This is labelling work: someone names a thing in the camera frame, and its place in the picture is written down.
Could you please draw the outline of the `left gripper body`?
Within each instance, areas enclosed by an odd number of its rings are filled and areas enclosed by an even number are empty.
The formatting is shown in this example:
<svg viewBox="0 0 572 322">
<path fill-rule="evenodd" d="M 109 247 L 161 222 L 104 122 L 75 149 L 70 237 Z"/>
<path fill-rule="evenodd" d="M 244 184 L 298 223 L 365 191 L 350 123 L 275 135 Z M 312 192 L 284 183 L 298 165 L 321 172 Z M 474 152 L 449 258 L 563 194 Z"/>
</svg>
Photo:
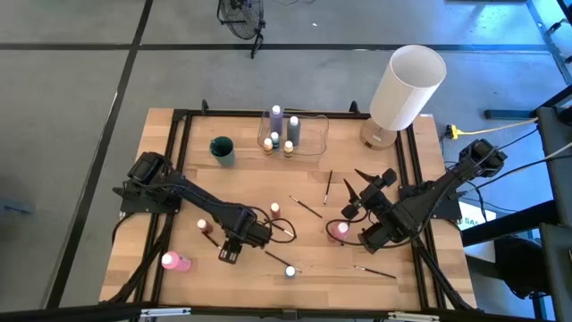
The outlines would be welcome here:
<svg viewBox="0 0 572 322">
<path fill-rule="evenodd" d="M 256 220 L 243 220 L 239 224 L 237 236 L 242 243 L 263 248 L 270 242 L 272 232 L 268 226 L 262 225 Z"/>
</svg>

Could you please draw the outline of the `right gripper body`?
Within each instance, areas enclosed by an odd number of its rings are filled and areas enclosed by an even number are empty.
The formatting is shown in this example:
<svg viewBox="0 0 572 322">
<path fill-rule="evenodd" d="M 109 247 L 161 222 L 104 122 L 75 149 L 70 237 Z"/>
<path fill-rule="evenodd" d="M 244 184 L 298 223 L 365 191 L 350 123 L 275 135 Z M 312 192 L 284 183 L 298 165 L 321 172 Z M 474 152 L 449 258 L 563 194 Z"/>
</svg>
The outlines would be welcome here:
<svg viewBox="0 0 572 322">
<path fill-rule="evenodd" d="M 399 203 L 389 201 L 380 189 L 368 185 L 359 193 L 359 196 L 362 206 L 373 213 L 380 224 L 397 224 L 399 222 L 397 211 Z"/>
</svg>

